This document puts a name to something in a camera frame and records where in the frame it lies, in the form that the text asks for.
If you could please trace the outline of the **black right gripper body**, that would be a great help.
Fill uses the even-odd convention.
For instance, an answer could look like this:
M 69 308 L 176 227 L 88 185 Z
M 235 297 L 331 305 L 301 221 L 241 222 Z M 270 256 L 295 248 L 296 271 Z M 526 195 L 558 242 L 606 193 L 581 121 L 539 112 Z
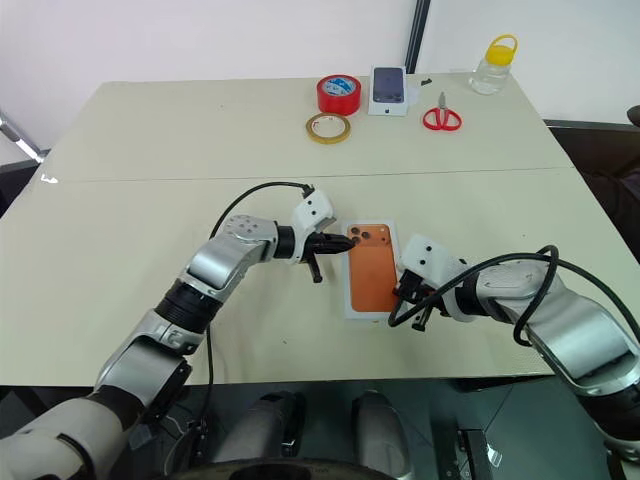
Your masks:
M 424 332 L 426 330 L 427 322 L 432 314 L 433 307 L 423 306 L 414 313 L 411 313 L 411 310 L 421 304 L 433 292 L 433 289 L 429 287 L 419 275 L 411 271 L 403 272 L 401 276 L 401 285 L 402 291 L 406 291 L 409 294 L 408 300 L 403 301 L 406 309 L 403 310 L 401 319 L 403 321 L 411 319 L 411 327 L 414 330 Z

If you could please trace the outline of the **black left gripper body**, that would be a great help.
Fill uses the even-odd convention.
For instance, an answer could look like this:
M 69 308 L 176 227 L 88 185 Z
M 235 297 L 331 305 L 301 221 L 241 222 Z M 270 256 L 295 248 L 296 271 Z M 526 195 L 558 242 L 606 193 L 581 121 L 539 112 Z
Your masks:
M 301 257 L 301 263 L 306 264 L 312 281 L 316 284 L 323 280 L 320 267 L 318 265 L 316 255 L 320 253 L 320 249 L 324 244 L 324 235 L 322 233 L 312 233 L 305 241 Z

